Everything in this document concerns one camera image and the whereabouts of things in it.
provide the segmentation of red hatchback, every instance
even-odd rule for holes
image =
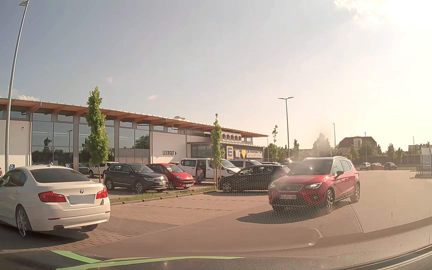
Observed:
[[[195,185],[193,177],[174,164],[153,163],[146,166],[156,173],[165,175],[169,181],[169,189],[189,188]]]
[[[286,207],[323,207],[333,211],[335,201],[360,199],[360,176],[343,156],[318,157],[297,164],[269,185],[269,203],[275,211]]]

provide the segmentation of sky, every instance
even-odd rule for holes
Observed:
[[[0,0],[0,96],[24,8]],[[289,138],[432,144],[432,1],[31,0],[13,97]],[[255,139],[266,145],[266,138]]]

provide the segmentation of license plate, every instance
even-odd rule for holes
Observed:
[[[94,204],[95,195],[70,195],[68,197],[69,204]]]
[[[298,195],[286,195],[286,194],[281,194],[279,195],[279,199],[290,199],[290,200],[295,200],[298,198]]]

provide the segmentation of headlight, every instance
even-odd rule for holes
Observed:
[[[323,183],[323,182],[319,182],[319,183],[312,183],[312,184],[307,185],[306,187],[307,187],[307,188],[318,188],[319,186],[321,186],[322,183]]]

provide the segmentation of white bmw sedan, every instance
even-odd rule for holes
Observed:
[[[0,180],[0,221],[23,237],[31,231],[92,231],[109,221],[110,211],[106,187],[66,167],[18,167]]]

